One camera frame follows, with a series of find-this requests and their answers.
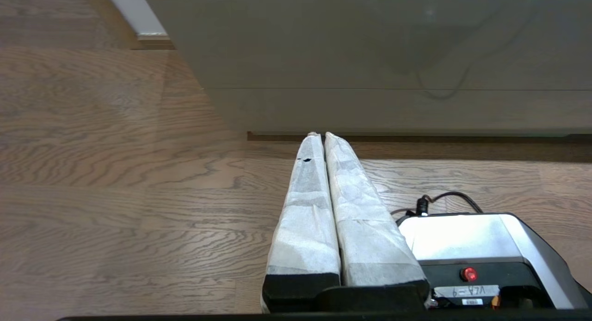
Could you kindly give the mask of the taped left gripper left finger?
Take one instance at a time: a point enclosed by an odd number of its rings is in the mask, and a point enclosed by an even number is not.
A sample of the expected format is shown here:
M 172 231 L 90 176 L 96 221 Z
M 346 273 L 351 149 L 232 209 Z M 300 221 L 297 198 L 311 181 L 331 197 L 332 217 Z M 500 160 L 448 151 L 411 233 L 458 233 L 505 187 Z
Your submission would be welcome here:
M 263 312 L 312 312 L 317 296 L 341 285 L 338 235 L 323 138 L 309 133 L 290 174 L 261 291 Z

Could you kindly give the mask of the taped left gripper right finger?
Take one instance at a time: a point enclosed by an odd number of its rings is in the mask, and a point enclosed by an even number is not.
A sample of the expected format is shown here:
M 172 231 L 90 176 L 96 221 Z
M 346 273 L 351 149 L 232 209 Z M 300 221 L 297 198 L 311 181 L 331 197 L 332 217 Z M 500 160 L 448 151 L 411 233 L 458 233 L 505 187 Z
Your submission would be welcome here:
M 345 285 L 428 290 L 424 271 L 349 142 L 326 133 L 324 148 Z

